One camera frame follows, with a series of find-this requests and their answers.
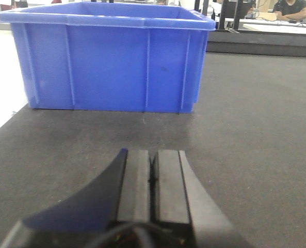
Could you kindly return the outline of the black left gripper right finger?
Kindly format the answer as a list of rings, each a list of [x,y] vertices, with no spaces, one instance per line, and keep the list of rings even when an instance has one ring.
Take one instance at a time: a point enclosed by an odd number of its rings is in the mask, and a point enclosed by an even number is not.
[[[187,247],[250,247],[191,168],[182,150],[159,150],[153,160],[155,219]]]

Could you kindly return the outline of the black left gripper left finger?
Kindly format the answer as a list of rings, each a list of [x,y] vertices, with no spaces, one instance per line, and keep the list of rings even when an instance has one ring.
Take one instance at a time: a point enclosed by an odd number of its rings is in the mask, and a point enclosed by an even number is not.
[[[117,224],[148,223],[149,177],[148,151],[121,149],[77,193],[19,220],[1,247],[84,247]]]

